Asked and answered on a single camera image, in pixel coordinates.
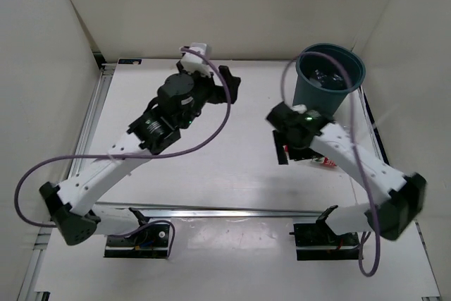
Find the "red label plastic bottle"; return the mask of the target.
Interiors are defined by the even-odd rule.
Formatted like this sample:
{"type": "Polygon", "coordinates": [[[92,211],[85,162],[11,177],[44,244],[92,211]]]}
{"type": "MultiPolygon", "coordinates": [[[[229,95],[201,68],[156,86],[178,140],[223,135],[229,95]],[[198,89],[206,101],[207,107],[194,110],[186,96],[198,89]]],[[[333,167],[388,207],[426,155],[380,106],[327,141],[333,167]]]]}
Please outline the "red label plastic bottle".
{"type": "Polygon", "coordinates": [[[320,164],[322,166],[327,167],[336,167],[336,163],[318,152],[313,151],[312,149],[296,149],[291,146],[284,146],[285,153],[288,155],[288,158],[293,161],[304,161],[310,160],[316,164],[320,164]]]}

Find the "blue label plastic bottle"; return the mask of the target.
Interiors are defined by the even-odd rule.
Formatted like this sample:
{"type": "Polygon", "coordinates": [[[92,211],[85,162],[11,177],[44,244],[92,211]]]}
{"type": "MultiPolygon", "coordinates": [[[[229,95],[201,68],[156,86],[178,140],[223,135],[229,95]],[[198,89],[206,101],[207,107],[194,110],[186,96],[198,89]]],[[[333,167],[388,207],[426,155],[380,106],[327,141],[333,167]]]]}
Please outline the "blue label plastic bottle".
{"type": "Polygon", "coordinates": [[[329,76],[320,70],[315,70],[311,73],[309,81],[317,87],[326,87],[329,76]]]}

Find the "black label plastic bottle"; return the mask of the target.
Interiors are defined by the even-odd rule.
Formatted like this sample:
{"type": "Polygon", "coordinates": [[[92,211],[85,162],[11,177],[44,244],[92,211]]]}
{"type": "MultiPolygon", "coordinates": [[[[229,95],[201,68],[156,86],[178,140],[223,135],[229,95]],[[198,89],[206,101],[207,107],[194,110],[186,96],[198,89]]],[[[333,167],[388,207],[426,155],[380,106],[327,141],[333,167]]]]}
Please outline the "black label plastic bottle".
{"type": "Polygon", "coordinates": [[[328,84],[326,85],[326,87],[329,90],[339,91],[339,90],[347,89],[347,84],[341,75],[330,74],[328,76],[329,76],[329,79],[328,79],[328,84]]]}

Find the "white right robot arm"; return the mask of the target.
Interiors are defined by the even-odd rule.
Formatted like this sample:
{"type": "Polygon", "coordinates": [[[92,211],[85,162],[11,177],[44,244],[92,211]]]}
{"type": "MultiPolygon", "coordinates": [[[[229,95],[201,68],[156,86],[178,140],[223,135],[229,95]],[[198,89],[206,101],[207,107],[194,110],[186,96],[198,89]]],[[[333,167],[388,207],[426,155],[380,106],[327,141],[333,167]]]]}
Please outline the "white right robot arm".
{"type": "Polygon", "coordinates": [[[346,233],[373,231],[397,240],[422,211],[426,179],[389,166],[352,141],[352,134],[318,111],[300,113],[281,102],[266,120],[273,126],[279,164],[316,155],[334,162],[360,184],[370,197],[351,207],[332,206],[316,220],[317,238],[331,245],[346,233]]]}

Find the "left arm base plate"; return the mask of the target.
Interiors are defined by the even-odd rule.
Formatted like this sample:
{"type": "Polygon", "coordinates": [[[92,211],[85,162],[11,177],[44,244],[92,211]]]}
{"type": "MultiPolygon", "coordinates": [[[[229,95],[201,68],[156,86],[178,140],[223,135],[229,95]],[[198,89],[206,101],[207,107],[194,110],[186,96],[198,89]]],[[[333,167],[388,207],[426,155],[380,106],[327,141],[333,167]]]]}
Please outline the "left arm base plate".
{"type": "Polygon", "coordinates": [[[146,218],[145,228],[128,237],[108,236],[104,258],[168,259],[175,240],[175,226],[169,220],[146,218]]]}

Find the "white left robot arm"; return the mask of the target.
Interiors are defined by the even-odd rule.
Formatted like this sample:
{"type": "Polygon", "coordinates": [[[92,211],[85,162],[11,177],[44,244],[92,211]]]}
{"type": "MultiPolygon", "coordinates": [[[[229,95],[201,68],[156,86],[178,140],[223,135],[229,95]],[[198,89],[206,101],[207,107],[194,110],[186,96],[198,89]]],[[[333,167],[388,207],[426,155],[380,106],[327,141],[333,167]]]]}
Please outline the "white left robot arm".
{"type": "Polygon", "coordinates": [[[39,189],[51,220],[67,245],[78,245],[92,235],[125,238],[133,245],[147,239],[147,218],[133,208],[98,207],[97,200],[133,170],[158,156],[181,138],[200,116],[205,104],[234,104],[239,77],[227,66],[218,71],[225,84],[216,85],[212,75],[187,72],[181,63],[168,76],[143,114],[110,148],[74,177],[59,184],[45,183],[39,189]]]}

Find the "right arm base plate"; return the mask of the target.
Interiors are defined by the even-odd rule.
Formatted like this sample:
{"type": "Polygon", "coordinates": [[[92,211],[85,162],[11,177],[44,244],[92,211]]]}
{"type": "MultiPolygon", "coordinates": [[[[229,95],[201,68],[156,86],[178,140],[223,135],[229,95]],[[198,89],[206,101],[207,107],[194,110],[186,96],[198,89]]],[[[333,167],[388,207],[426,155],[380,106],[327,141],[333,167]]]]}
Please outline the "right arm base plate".
{"type": "Polygon", "coordinates": [[[294,223],[297,261],[358,260],[360,241],[357,233],[331,235],[315,223],[294,223]]]}

